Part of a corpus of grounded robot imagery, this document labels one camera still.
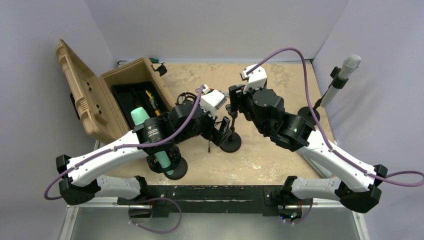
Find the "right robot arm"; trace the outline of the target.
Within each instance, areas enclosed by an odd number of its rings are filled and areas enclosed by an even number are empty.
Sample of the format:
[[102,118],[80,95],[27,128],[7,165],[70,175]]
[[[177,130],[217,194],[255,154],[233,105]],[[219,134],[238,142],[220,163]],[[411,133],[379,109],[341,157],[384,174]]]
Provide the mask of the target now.
[[258,132],[277,146],[312,159],[330,170],[333,178],[306,179],[289,176],[283,184],[280,196],[288,204],[296,200],[327,199],[340,202],[358,213],[367,213],[381,199],[382,183],[388,169],[369,165],[359,160],[350,163],[336,155],[334,145],[326,145],[319,130],[300,115],[285,111],[284,99],[272,90],[243,91],[243,85],[230,86],[231,111],[244,114]]

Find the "black round-base mic stand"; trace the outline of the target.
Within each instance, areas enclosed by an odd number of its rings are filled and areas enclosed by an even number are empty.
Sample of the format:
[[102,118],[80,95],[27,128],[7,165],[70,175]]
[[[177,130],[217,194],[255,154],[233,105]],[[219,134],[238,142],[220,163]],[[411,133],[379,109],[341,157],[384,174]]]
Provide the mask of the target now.
[[229,129],[231,130],[231,134],[220,145],[220,149],[226,153],[234,153],[238,151],[242,145],[241,137],[235,131],[235,121],[238,117],[238,112],[229,112],[228,114],[231,117],[231,125],[229,127]]

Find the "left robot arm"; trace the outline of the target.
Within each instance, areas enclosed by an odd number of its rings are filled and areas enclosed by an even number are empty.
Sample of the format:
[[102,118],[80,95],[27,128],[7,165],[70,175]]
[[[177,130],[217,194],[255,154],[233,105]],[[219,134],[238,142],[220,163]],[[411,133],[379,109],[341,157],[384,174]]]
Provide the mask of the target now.
[[184,103],[143,120],[121,138],[86,155],[60,155],[56,158],[59,197],[69,205],[96,197],[118,197],[142,205],[150,195],[144,177],[111,177],[107,172],[146,159],[151,171],[179,180],[187,173],[188,164],[178,144],[201,136],[220,146],[231,134],[230,119],[224,117],[220,127],[216,127],[217,122],[217,117],[199,104]]

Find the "black tripod shock-mount stand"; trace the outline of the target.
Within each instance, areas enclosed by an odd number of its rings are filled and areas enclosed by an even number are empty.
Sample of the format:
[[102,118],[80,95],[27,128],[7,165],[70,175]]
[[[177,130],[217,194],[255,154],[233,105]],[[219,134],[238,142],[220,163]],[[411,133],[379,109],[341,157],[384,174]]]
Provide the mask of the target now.
[[[176,106],[175,106],[175,110],[177,112],[177,118],[176,118],[177,124],[175,127],[176,129],[182,126],[182,124],[188,119],[188,116],[190,115],[193,108],[197,107],[193,116],[189,119],[187,125],[176,137],[177,143],[181,143],[188,139],[201,136],[200,134],[198,134],[200,131],[200,127],[196,124],[196,120],[201,116],[201,114],[206,112],[204,112],[201,109],[200,103],[195,104],[196,98],[197,97],[192,92],[183,92],[177,97]],[[207,140],[207,145],[208,145],[208,152],[210,152],[211,141]]]

